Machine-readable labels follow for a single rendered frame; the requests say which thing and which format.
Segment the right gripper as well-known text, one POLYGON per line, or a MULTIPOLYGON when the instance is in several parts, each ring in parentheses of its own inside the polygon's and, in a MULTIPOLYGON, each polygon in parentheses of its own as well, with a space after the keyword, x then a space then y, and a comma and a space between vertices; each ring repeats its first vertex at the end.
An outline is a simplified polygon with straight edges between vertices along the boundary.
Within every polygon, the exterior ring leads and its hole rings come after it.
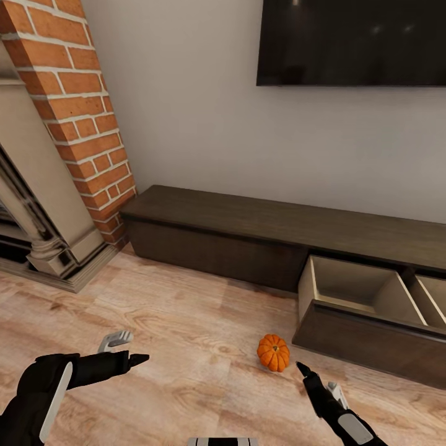
POLYGON ((311 399, 313 408, 316 412, 318 418, 323 418, 323 410, 325 410, 326 405, 329 401, 336 401, 334 396, 322 385, 320 376, 310 368, 297 362, 297 367, 302 372, 305 377, 302 382, 305 384, 308 396, 311 399))

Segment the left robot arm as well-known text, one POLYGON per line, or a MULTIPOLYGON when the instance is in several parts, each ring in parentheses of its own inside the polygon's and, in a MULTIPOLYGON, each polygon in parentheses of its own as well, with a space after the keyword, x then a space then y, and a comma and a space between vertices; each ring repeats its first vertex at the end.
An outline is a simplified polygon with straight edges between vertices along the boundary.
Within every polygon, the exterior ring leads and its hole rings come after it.
POLYGON ((66 390, 126 374, 149 355, 115 352, 130 343, 130 331, 106 335, 97 354, 50 354, 35 359, 22 374, 17 396, 0 416, 0 446, 44 446, 66 390))

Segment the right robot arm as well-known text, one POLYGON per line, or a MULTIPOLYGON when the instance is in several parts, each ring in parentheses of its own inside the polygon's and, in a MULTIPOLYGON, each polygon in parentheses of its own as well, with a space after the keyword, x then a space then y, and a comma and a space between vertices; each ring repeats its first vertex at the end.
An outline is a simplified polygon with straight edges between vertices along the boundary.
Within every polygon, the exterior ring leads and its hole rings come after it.
POLYGON ((328 382, 328 386, 324 386, 316 372, 300 362, 296 364, 305 377, 302 382, 317 417, 330 425, 344 446, 387 446, 364 420, 349 409, 339 382, 328 382))

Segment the pumpkin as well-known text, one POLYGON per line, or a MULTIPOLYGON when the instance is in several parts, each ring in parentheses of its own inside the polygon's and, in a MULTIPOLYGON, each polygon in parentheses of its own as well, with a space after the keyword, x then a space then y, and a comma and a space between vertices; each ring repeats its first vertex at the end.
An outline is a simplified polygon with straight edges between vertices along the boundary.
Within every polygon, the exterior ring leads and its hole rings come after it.
POLYGON ((289 349, 278 335, 266 334, 258 345, 257 354, 263 366, 273 372, 283 372, 289 365, 289 349))

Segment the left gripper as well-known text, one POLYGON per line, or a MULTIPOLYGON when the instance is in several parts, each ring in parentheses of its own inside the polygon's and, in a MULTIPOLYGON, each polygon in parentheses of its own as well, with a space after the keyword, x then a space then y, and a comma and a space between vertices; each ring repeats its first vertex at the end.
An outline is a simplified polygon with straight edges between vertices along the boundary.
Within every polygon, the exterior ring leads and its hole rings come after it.
POLYGON ((97 353, 89 357, 92 357, 94 360, 94 371, 92 377, 85 385, 91 385, 108 380, 111 377, 126 374, 131 367, 149 360, 149 355, 132 354, 129 356, 129 351, 97 353))

